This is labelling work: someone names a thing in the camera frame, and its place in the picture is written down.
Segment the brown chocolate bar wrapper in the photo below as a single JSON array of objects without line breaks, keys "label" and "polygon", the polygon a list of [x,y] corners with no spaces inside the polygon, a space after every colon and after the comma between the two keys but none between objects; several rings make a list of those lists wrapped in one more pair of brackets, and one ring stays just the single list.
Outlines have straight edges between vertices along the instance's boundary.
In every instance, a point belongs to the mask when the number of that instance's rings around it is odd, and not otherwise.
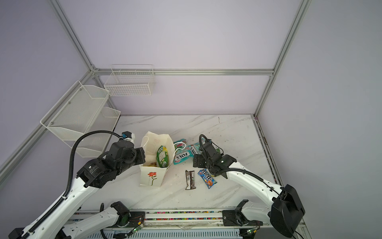
[{"label": "brown chocolate bar wrapper", "polygon": [[196,189],[196,186],[195,186],[195,172],[194,171],[185,171],[185,175],[186,175],[186,182],[187,182],[187,186],[186,186],[186,190],[193,190],[193,189]]}]

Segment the white flowered paper bag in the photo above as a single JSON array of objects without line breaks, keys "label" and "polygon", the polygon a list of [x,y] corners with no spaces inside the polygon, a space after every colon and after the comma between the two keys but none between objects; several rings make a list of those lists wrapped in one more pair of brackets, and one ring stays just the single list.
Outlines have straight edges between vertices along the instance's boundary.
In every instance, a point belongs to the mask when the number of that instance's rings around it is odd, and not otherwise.
[{"label": "white flowered paper bag", "polygon": [[165,175],[173,164],[175,154],[186,148],[183,141],[173,142],[168,134],[147,132],[141,146],[145,153],[145,163],[140,166],[140,185],[160,187]]}]

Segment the green Fox's Spring Tea bag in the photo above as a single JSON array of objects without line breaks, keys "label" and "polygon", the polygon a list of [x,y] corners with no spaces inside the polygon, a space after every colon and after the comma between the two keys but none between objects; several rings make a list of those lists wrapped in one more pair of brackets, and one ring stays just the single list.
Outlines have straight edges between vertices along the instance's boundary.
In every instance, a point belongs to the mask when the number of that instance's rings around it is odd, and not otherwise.
[{"label": "green Fox's Spring Tea bag", "polygon": [[156,153],[156,165],[160,168],[167,168],[169,165],[169,154],[165,146],[160,146]]}]

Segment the blue M&M's packet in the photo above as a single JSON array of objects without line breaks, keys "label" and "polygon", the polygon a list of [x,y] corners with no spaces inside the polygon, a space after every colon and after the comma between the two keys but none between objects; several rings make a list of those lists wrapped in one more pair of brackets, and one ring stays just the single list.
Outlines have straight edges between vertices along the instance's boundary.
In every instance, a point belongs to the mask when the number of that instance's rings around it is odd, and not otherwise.
[{"label": "blue M&M's packet", "polygon": [[198,172],[198,175],[202,178],[208,189],[210,189],[217,183],[215,179],[209,174],[207,169],[201,169]]}]

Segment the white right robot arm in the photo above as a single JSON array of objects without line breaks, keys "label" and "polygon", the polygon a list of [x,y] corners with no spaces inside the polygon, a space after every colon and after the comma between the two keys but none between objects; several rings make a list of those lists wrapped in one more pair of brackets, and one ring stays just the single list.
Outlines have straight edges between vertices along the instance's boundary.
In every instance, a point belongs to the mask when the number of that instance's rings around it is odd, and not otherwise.
[{"label": "white right robot arm", "polygon": [[295,239],[300,235],[296,229],[305,215],[305,209],[292,186],[281,186],[263,179],[246,169],[234,157],[217,150],[211,140],[203,142],[200,150],[201,153],[193,159],[195,168],[205,169],[211,177],[222,176],[238,183],[265,204],[258,208],[249,200],[242,200],[234,210],[223,213],[225,223],[240,227],[270,224],[287,238]]}]

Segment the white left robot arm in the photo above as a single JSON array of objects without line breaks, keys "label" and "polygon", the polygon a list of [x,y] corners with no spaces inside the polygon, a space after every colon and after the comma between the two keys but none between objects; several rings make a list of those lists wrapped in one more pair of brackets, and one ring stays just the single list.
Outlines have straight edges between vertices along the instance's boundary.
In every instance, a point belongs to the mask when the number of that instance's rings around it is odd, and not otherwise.
[{"label": "white left robot arm", "polygon": [[93,194],[132,166],[145,163],[142,147],[120,139],[103,156],[88,161],[70,175],[64,193],[38,219],[25,228],[16,228],[10,239],[84,239],[107,227],[125,227],[130,221],[129,209],[120,201],[87,219],[68,224],[68,220]]}]

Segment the teal green Fox's candy bag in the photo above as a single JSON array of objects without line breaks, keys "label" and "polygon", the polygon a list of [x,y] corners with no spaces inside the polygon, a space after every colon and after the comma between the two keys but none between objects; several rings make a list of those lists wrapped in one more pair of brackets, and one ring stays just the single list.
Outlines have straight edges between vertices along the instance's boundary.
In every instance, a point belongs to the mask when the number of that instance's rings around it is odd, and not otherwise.
[{"label": "teal green Fox's candy bag", "polygon": [[202,150],[201,150],[201,146],[199,142],[189,145],[189,150],[192,153],[192,155],[202,154]]}]

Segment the white mesh two-tier shelf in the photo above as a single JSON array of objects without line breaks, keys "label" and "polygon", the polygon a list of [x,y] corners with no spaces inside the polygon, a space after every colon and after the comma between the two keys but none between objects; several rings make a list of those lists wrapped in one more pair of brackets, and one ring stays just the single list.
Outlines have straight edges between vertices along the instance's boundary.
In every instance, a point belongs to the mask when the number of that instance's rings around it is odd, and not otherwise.
[{"label": "white mesh two-tier shelf", "polygon": [[109,91],[77,81],[40,123],[72,148],[86,133],[115,129],[120,111],[108,107],[108,100]]}]

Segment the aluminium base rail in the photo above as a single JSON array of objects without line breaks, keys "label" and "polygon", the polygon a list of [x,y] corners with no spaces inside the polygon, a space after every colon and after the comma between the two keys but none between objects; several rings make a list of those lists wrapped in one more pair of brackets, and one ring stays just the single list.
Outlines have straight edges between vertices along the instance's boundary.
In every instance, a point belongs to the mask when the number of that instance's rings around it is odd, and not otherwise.
[{"label": "aluminium base rail", "polygon": [[130,210],[130,223],[126,226],[110,226],[116,230],[134,228],[139,222],[147,230],[191,230],[191,229],[216,229],[216,228],[253,228],[255,226],[271,228],[270,222],[257,214],[254,218],[247,218],[248,222],[239,225],[236,215],[239,211],[235,207],[215,209],[157,209],[157,210]]}]

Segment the aluminium frame post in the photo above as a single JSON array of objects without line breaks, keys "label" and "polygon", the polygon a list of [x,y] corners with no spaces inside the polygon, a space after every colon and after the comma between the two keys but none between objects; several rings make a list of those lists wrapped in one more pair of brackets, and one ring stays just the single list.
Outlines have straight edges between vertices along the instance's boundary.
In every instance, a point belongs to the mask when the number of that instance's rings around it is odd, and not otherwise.
[{"label": "aluminium frame post", "polygon": [[95,70],[95,66],[92,63],[90,57],[86,53],[85,48],[83,47],[78,35],[75,32],[74,27],[72,26],[68,16],[66,15],[60,1],[57,0],[48,0],[48,3],[51,5],[54,14],[56,15],[58,21],[60,22],[61,26],[63,27],[65,33],[69,37],[70,41],[72,42],[75,50],[79,54],[80,58],[88,68],[90,72],[93,72]]}]

